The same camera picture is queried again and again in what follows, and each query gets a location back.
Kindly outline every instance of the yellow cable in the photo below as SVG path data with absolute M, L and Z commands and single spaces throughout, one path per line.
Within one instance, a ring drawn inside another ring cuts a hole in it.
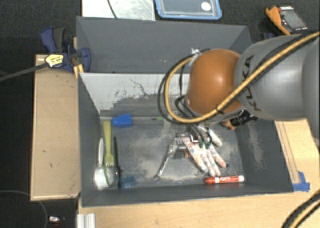
M 320 193 L 320 189 L 317 190 L 308 200 L 310 200 L 312 197 L 316 196 L 317 194 Z M 296 218 L 295 220 L 292 222 L 292 224 L 289 226 L 289 228 L 297 228 L 300 220 L 302 220 L 305 216 L 307 216 L 311 211 L 314 210 L 314 208 L 317 205 L 317 201 L 315 201 L 314 203 L 310 204 L 305 210 L 303 210 Z
M 165 82 L 164 85 L 164 104 L 165 107 L 169 113 L 169 115 L 175 119 L 176 121 L 179 121 L 181 123 L 185 123 L 185 124 L 191 124 L 191 123 L 200 123 L 203 122 L 204 120 L 211 118 L 215 115 L 218 114 L 218 112 L 220 110 L 222 110 L 239 92 L 241 92 L 242 89 L 244 89 L 249 83 L 251 83 L 262 71 L 264 71 L 267 67 L 269 67 L 271 64 L 273 64 L 275 61 L 277 61 L 278 59 L 280 59 L 283 55 L 287 54 L 288 52 L 294 50 L 296 47 L 298 47 L 299 45 L 305 43 L 306 41 L 318 37 L 319 36 L 319 32 L 313 33 L 309 36 L 306 36 L 302 39 L 300 39 L 299 41 L 293 43 L 292 45 L 286 47 L 285 49 L 283 49 L 281 52 L 277 53 L 276 55 L 274 55 L 272 58 L 270 58 L 269 60 L 267 60 L 263 65 L 261 65 L 259 68 L 257 68 L 249 77 L 247 77 L 247 79 L 245 79 L 231 94 L 229 94 L 229 96 L 227 96 L 215 109 L 213 109 L 212 111 L 210 111 L 209 113 L 197 117 L 197 118 L 191 118 L 191 119 L 187 119 L 187 118 L 182 118 L 179 117 L 177 115 L 175 115 L 175 113 L 172 111 L 172 108 L 170 106 L 169 103 L 169 84 L 171 81 L 172 76 L 177 72 L 178 69 L 180 69 L 183 65 L 187 64 L 193 57 L 189 57 L 187 59 L 185 59 L 183 62 L 181 62 L 180 64 L 178 64 L 168 75 L 168 79 Z

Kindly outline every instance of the blue clamp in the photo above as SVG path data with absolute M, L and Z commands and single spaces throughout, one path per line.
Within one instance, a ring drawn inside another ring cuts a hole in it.
M 73 72 L 75 64 L 72 63 L 72 59 L 76 59 L 77 64 L 82 64 L 83 70 L 88 72 L 91 64 L 89 49 L 82 48 L 80 52 L 77 52 L 72 46 L 65 47 L 64 33 L 65 28 L 46 28 L 40 34 L 41 41 L 50 54 L 63 55 L 63 65 L 57 68 Z
M 304 173 L 298 171 L 300 177 L 300 183 L 293 184 L 294 191 L 305 191 L 308 192 L 310 190 L 310 183 L 306 182 Z
M 132 119 L 130 114 L 119 115 L 111 119 L 111 125 L 119 128 L 126 128 L 132 126 Z

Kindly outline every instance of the wooden board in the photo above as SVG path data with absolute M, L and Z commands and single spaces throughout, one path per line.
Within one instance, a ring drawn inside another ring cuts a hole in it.
M 36 56 L 36 64 L 44 62 Z M 77 83 L 74 74 L 35 73 L 31 200 L 76 197 L 80 192 Z

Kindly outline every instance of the blue block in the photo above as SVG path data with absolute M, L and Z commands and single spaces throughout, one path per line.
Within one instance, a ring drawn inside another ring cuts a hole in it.
M 131 127 L 132 119 L 130 114 L 119 115 L 111 119 L 111 125 L 119 128 Z

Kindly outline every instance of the clamp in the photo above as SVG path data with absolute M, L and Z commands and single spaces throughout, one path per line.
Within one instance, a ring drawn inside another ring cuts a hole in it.
M 50 68 L 59 68 L 74 72 L 78 65 L 83 66 L 84 72 L 88 72 L 91 64 L 91 55 L 88 48 L 81 48 L 77 52 L 64 41 L 65 28 L 48 27 L 40 34 L 43 45 L 50 53 L 45 62 Z

